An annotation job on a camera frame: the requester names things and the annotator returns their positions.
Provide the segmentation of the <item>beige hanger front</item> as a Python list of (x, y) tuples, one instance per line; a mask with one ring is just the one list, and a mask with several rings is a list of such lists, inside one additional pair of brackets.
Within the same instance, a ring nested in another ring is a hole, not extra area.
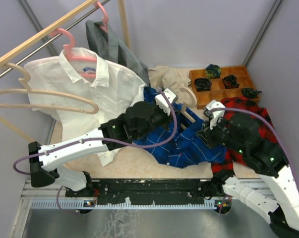
[(195, 119), (186, 112), (187, 108), (195, 108), (197, 106), (197, 98), (195, 94), (188, 88), (180, 88), (180, 91), (183, 93), (186, 93), (189, 96), (190, 101), (189, 102), (183, 102), (182, 108), (181, 108), (181, 113), (183, 116), (185, 116), (190, 122), (194, 123)]

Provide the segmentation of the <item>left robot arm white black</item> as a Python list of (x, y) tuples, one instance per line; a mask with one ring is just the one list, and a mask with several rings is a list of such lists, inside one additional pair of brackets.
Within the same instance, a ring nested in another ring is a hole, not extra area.
[(90, 175), (67, 169), (63, 166), (65, 163), (90, 154), (132, 146), (134, 140), (176, 121), (176, 113), (171, 105), (138, 102), (118, 118), (109, 120), (83, 136), (53, 145), (42, 145), (36, 152), (30, 152), (31, 185), (40, 188), (58, 184), (87, 197), (94, 190)]

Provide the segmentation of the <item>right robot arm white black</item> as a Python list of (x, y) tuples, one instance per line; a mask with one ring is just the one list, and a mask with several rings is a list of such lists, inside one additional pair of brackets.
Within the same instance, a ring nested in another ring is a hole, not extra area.
[(230, 119), (224, 108), (206, 111), (207, 120), (198, 136), (210, 148), (225, 146), (266, 183), (274, 198), (262, 195), (235, 175), (223, 175), (212, 183), (217, 196), (229, 195), (260, 215), (280, 238), (299, 238), (299, 183), (280, 141), (260, 136), (261, 116), (240, 109)]

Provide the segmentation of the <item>blue plaid shirt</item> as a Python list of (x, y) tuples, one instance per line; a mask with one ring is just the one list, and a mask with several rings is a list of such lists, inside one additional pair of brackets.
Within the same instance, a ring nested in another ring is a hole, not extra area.
[[(144, 89), (144, 101), (153, 104), (154, 97), (159, 93), (150, 87)], [(176, 110), (181, 110), (182, 104), (174, 103), (173, 107)], [(186, 129), (180, 129), (180, 133), (176, 133), (175, 136), (163, 145), (146, 148), (157, 160), (159, 164), (165, 164), (177, 168), (185, 168), (190, 165), (198, 165), (202, 162), (209, 163), (221, 163), (225, 160), (226, 148), (217, 146), (215, 148), (208, 148), (203, 141), (196, 136), (196, 133), (202, 128), (204, 122), (189, 108), (186, 109), (194, 119), (195, 122), (190, 122), (182, 114), (181, 125), (184, 125)], [(157, 128), (150, 134), (134, 140), (133, 143), (140, 146), (156, 144), (169, 138), (171, 134), (166, 132), (163, 127)]]

